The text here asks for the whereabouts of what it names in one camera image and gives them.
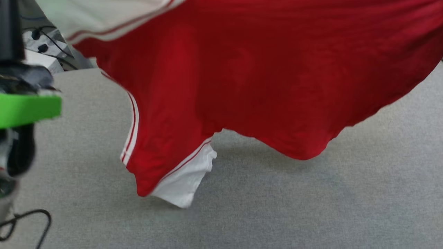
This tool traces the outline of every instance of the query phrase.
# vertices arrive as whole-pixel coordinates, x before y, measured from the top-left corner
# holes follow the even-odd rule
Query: red fabric
[[[188,0],[85,56],[134,95],[139,195],[222,128],[307,160],[443,57],[441,0]]]

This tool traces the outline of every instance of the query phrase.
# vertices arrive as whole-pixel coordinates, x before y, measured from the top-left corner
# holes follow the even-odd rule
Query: black cable
[[[47,35],[45,32],[42,31],[42,28],[39,28],[40,33],[44,34],[50,41],[52,41],[52,43],[64,54],[66,54],[67,56],[74,58],[74,56],[72,54],[68,54],[66,53],[51,37],[49,37],[49,35]]]
[[[45,25],[45,26],[40,26],[40,27],[26,27],[23,30],[28,30],[28,29],[44,29],[44,28],[53,28],[53,29],[57,29],[56,26],[52,26],[52,25]]]
[[[62,61],[64,64],[67,64],[68,66],[72,67],[72,69],[78,70],[78,68],[76,66],[72,65],[71,63],[69,63],[67,60],[65,60],[63,58],[60,58],[60,57],[55,56],[55,55],[50,55],[50,54],[44,54],[44,55],[47,55],[47,56],[50,56],[50,57],[54,57],[57,60]]]
[[[23,30],[28,30],[28,29],[33,29],[33,30],[38,30],[40,33],[42,33],[44,36],[46,36],[50,41],[52,41],[52,43],[64,54],[66,54],[67,56],[74,58],[74,56],[72,54],[67,53],[66,51],[64,51],[51,37],[48,36],[48,34],[46,34],[45,32],[43,32],[44,28],[54,28],[56,29],[55,26],[52,25],[45,25],[45,26],[40,26],[40,27],[27,27],[24,28]]]
[[[15,214],[14,215],[15,217],[13,219],[11,219],[9,221],[6,221],[6,222],[0,223],[0,227],[7,226],[9,224],[12,225],[12,228],[9,231],[8,236],[7,236],[9,238],[11,236],[11,233],[12,233],[12,230],[13,230],[13,228],[15,226],[15,223],[18,220],[20,220],[22,218],[25,218],[25,217],[27,217],[27,216],[29,216],[31,214],[37,214],[37,213],[42,213],[42,214],[46,215],[46,217],[48,217],[48,223],[46,224],[45,230],[43,231],[43,234],[40,237],[39,243],[36,246],[36,249],[40,249],[42,247],[43,241],[46,238],[46,235],[48,234],[49,228],[51,227],[51,224],[52,224],[52,217],[51,217],[51,214],[48,211],[43,210],[43,209],[35,209],[35,210],[32,210],[32,211],[26,212],[24,214]]]

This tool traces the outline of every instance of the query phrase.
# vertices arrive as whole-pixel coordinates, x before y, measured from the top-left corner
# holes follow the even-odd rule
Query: clothing
[[[222,128],[308,160],[443,57],[442,0],[38,2],[129,92],[121,158],[137,193],[180,207],[211,170]]]

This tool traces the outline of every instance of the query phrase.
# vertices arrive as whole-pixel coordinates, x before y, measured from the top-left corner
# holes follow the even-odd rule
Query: gray carpet
[[[44,208],[46,249],[441,248],[443,65],[408,96],[348,128],[320,156],[287,158],[225,131],[190,209],[139,198],[119,161],[124,91],[97,70],[57,75],[63,117],[38,125],[18,212]],[[1,248],[31,249],[43,216]]]

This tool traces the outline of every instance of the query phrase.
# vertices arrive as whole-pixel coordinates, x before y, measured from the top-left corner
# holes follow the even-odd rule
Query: green object
[[[61,113],[62,98],[60,96],[0,93],[0,129],[55,118]]]

